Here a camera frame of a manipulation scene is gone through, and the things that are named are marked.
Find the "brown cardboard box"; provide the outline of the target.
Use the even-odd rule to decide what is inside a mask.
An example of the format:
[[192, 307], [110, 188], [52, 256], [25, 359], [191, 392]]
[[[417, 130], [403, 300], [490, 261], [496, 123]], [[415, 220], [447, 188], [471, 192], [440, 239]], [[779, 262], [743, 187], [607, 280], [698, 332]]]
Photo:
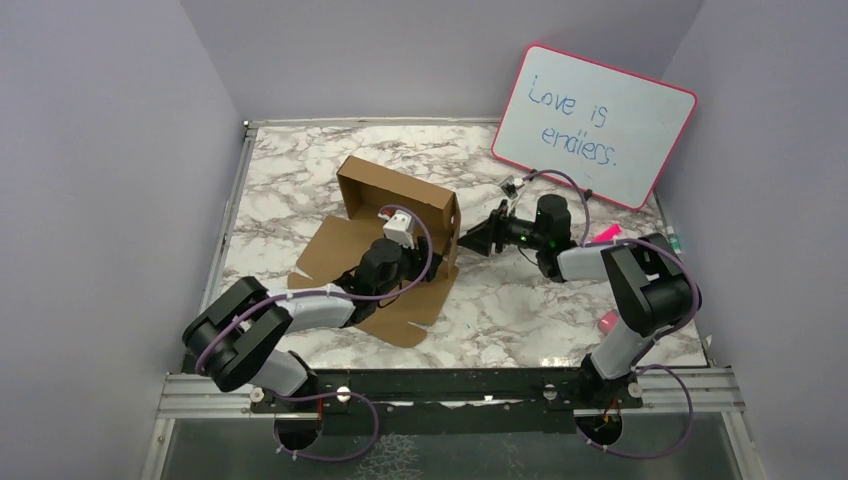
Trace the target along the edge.
[[461, 211], [454, 192], [350, 156], [337, 172], [347, 211], [327, 217], [288, 277], [291, 289], [335, 283], [357, 296], [358, 328], [414, 347], [439, 316], [458, 275]]

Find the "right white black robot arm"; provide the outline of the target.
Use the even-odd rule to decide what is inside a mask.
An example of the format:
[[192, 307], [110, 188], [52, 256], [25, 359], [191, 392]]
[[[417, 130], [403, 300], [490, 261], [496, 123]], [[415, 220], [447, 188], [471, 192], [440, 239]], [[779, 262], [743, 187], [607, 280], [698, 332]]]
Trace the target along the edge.
[[548, 280], [609, 284], [619, 318], [584, 357], [576, 383], [579, 398], [600, 407], [626, 385], [633, 367], [661, 336], [694, 316], [702, 300], [663, 235], [581, 246], [571, 237], [571, 220], [567, 200], [556, 194], [537, 200], [532, 220], [517, 217], [508, 201], [502, 201], [458, 244], [482, 256], [507, 246], [529, 249]]

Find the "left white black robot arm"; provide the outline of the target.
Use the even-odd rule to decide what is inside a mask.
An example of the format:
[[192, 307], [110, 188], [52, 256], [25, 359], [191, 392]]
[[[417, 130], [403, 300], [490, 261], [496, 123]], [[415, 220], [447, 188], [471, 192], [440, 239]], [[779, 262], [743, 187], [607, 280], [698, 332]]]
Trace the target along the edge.
[[425, 237], [412, 247], [375, 240], [358, 265], [323, 287], [272, 295], [255, 277], [239, 279], [182, 334], [195, 370], [222, 392], [246, 384], [273, 389], [298, 411], [313, 401], [308, 365], [276, 346], [289, 332], [357, 326], [415, 285], [432, 281], [442, 261]]

